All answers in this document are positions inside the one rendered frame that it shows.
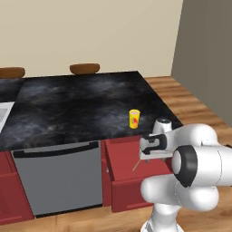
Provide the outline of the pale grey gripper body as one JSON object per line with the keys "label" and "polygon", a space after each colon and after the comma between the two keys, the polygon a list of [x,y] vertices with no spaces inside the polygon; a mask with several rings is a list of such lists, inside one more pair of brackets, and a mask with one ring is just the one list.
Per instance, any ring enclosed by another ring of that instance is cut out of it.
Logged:
{"label": "pale grey gripper body", "polygon": [[167,159],[173,155],[172,151],[169,150],[140,150],[139,158],[141,160],[156,160],[156,159]]}

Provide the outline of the thin tan straw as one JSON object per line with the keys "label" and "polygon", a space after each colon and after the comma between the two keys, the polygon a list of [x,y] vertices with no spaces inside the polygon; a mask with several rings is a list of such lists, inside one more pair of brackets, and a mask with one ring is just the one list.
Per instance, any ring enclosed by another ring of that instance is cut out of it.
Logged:
{"label": "thin tan straw", "polygon": [[138,162],[135,164],[134,168],[132,169],[132,172],[134,172],[136,170],[136,168],[139,166],[141,162],[141,159],[138,160]]}

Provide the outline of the red drawer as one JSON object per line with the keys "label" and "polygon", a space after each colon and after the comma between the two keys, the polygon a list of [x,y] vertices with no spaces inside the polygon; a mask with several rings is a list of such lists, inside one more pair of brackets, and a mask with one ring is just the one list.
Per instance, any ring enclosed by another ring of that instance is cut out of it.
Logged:
{"label": "red drawer", "polygon": [[121,212],[151,206],[140,193],[141,182],[151,176],[171,174],[171,158],[139,160],[140,137],[105,140],[111,170],[111,211]]}

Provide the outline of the yellow smoothie cup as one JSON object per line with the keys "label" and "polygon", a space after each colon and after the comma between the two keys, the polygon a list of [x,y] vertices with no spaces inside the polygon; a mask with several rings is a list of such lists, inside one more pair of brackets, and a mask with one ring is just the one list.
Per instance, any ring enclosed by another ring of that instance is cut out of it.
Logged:
{"label": "yellow smoothie cup", "polygon": [[129,111],[129,125],[131,129],[137,129],[140,121],[140,111],[132,109]]}

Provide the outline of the grey dishwasher door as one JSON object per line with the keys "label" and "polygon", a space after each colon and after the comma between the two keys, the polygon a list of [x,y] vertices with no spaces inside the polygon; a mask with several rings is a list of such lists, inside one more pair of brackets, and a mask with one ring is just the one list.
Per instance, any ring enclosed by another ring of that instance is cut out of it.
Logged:
{"label": "grey dishwasher door", "polygon": [[14,157],[14,163],[37,217],[102,204],[100,143],[96,150],[55,157]]}

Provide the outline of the brown round stool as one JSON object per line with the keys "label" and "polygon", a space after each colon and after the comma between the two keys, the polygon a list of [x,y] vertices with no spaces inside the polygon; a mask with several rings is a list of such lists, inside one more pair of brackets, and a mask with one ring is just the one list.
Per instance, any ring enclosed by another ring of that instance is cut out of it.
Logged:
{"label": "brown round stool", "polygon": [[70,66],[71,73],[78,74],[92,74],[97,73],[101,66],[98,63],[77,63]]}
{"label": "brown round stool", "polygon": [[23,78],[25,69],[23,67],[0,67],[0,78]]}

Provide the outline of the red cabinet door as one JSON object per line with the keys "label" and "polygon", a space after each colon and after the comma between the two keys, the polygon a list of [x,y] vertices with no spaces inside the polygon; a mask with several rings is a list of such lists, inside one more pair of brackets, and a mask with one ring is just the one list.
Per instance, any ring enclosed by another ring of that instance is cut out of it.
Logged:
{"label": "red cabinet door", "polygon": [[0,151],[0,226],[33,218],[12,155]]}

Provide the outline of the white sink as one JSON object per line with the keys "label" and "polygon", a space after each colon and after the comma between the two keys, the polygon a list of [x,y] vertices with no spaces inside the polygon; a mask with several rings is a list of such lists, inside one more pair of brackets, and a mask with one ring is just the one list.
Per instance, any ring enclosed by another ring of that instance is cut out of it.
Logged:
{"label": "white sink", "polygon": [[2,131],[3,127],[5,126],[6,120],[14,106],[13,101],[9,102],[0,102],[0,132]]}

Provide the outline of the red cabinet frame strip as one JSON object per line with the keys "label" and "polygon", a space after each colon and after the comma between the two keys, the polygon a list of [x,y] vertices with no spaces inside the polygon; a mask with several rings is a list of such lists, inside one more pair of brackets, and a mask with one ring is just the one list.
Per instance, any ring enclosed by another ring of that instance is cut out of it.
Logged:
{"label": "red cabinet frame strip", "polygon": [[111,170],[108,151],[104,140],[101,141],[101,183],[102,204],[108,207],[111,205]]}

